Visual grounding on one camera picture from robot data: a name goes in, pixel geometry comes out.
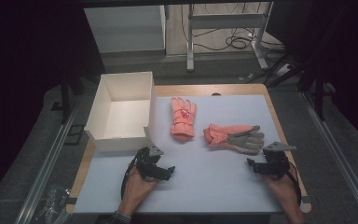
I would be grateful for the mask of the aluminium rail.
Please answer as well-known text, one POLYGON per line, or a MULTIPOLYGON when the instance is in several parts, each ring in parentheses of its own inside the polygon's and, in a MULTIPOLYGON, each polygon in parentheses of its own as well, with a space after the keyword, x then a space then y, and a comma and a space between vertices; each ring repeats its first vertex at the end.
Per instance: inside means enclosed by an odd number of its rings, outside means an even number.
POLYGON ((82 96, 76 96, 70 104, 71 112, 69 113, 69 117, 67 121, 60 126, 53 144, 48 150, 48 154, 41 165, 41 168, 28 192, 26 199, 24 200, 14 224, 30 224, 38 202, 41 199, 43 191, 48 183, 53 167, 55 166, 56 160, 61 153, 64 140, 69 133, 70 127, 72 126, 81 99, 82 96))
POLYGON ((344 177, 348 187, 350 188, 352 195, 354 196, 356 202, 358 203, 358 177, 355 172, 352 170, 348 160, 345 158, 339 144, 337 143, 336 138, 330 132, 327 124, 320 118, 320 116, 314 110, 314 103, 311 98, 304 92, 299 94, 304 100, 306 107, 312 117, 315 126, 320 132, 324 143, 326 144, 329 153, 332 155, 335 163, 342 176, 344 177))

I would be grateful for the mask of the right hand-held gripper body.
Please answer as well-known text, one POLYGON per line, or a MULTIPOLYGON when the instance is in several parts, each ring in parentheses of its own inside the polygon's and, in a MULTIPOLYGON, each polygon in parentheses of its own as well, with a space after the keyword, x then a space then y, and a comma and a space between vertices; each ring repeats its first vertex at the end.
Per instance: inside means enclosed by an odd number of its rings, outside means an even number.
POLYGON ((289 146, 280 142, 263 148, 266 163, 256 163, 255 172, 261 175, 276 175, 282 178, 286 171, 289 170, 289 160, 285 154, 286 151, 294 150, 296 147, 289 146))

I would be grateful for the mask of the white cabinet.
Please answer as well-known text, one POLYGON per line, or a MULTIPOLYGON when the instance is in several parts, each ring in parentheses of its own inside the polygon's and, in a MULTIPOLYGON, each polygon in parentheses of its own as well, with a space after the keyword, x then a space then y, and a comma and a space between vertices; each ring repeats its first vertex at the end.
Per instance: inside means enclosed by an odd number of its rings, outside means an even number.
POLYGON ((165 49, 164 6, 84 9, 101 53, 165 49))

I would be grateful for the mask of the black floor bracket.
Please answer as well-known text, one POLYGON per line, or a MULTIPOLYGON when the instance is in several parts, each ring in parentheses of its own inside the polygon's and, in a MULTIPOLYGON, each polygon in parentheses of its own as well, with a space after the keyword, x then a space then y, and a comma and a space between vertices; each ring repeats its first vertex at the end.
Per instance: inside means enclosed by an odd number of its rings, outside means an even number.
POLYGON ((74 124, 66 135, 64 144, 66 146, 77 146, 80 143, 84 131, 84 124, 74 124))

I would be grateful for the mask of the person's left hand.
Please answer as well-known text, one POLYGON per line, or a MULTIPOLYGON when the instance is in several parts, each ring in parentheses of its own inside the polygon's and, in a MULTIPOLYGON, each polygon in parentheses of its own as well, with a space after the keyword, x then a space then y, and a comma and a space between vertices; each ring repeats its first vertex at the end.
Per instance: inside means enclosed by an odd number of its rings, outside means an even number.
POLYGON ((118 212, 131 217, 136 208, 147 198, 158 183, 158 180, 143 180, 138 169, 133 166, 128 175, 125 192, 117 209, 118 212))

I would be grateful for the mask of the white metal desk frame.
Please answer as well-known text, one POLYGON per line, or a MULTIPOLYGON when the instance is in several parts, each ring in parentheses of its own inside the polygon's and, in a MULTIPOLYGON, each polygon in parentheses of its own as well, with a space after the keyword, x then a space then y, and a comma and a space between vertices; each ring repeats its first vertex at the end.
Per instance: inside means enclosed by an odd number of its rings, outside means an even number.
POLYGON ((192 5, 188 12, 188 40, 186 52, 186 70, 194 70, 193 31, 199 29, 230 29, 230 28, 255 28, 258 30, 255 41, 251 47, 262 70, 268 69, 268 64, 261 51, 261 41, 265 33, 272 3, 268 2, 263 13, 253 14, 212 14, 194 15, 192 5))

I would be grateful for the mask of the pink winter glove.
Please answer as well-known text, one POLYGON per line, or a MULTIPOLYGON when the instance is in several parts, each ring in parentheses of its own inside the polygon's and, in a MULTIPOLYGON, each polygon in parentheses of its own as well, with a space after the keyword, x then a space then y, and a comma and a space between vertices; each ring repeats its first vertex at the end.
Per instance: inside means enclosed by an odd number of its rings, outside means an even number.
POLYGON ((187 142, 194 137, 194 119, 197 106, 189 100, 180 97, 172 98, 172 127, 171 134, 176 140, 187 142))
POLYGON ((258 125, 218 126, 211 124, 203 130, 204 138, 210 147, 228 147, 240 153, 257 154, 264 146, 265 135, 258 125))

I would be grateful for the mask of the person's right hand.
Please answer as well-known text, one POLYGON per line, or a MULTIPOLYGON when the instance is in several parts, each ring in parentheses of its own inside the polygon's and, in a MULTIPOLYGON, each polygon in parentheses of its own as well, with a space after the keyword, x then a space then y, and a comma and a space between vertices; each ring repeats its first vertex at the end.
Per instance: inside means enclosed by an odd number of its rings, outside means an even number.
POLYGON ((268 175, 263 176, 281 206, 297 205, 296 187, 292 177, 296 178, 296 169, 294 167, 289 170, 289 175, 284 175, 281 179, 274 179, 268 175))

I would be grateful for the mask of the white cardboard box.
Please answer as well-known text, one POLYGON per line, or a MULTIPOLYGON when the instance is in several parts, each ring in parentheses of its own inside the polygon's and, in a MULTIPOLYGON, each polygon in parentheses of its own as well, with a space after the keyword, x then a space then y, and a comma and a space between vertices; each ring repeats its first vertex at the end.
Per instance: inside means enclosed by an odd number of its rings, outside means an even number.
POLYGON ((142 148, 153 142, 155 101, 151 72, 101 75, 85 131, 101 152, 142 148))

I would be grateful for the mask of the clear plastic bag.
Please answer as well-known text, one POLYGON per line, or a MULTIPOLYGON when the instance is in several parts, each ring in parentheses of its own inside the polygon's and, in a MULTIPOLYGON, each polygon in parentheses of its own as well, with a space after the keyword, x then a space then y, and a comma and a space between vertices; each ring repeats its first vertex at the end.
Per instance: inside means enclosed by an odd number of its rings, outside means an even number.
POLYGON ((56 187, 48 191, 45 206, 37 212, 31 224, 68 224, 71 215, 66 211, 71 190, 56 187))

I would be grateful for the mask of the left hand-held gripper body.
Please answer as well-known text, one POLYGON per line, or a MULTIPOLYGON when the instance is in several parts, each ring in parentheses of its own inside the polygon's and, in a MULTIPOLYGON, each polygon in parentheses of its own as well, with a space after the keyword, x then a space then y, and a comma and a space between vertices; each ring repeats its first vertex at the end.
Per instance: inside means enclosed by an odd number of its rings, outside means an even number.
POLYGON ((167 175, 167 169, 157 167, 157 162, 164 152, 156 146, 143 147, 136 155, 136 167, 145 181, 160 180, 162 175, 167 175))

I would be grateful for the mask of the light blue table mat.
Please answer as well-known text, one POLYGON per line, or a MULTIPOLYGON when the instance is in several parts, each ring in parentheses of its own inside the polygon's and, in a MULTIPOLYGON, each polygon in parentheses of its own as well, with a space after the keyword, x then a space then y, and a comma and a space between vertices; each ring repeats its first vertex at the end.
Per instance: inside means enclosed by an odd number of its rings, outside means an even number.
POLYGON ((253 124, 261 127, 267 145, 279 141, 267 100, 263 95, 191 96, 197 105, 195 137, 181 144, 171 137, 171 99, 156 99, 155 144, 164 151, 160 167, 175 168, 160 182, 137 211, 144 214, 256 214, 282 209, 262 177, 247 163, 248 156, 234 149, 206 145, 203 130, 219 126, 253 124))

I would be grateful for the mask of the black metal stand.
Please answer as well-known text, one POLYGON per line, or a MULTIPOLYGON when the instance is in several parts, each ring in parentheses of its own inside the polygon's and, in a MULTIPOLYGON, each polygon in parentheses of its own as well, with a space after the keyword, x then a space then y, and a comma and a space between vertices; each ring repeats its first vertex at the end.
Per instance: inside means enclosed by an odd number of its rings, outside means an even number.
POLYGON ((62 111, 62 124, 64 124, 71 113, 71 106, 69 100, 69 90, 72 90, 74 95, 81 95, 84 93, 85 87, 80 81, 81 73, 79 70, 62 71, 61 75, 61 97, 62 103, 55 102, 52 111, 62 111))
POLYGON ((324 120, 324 92, 325 83, 324 67, 319 63, 307 61, 304 63, 304 74, 297 82, 296 86, 300 91, 308 91, 311 86, 314 86, 314 110, 317 116, 324 120))

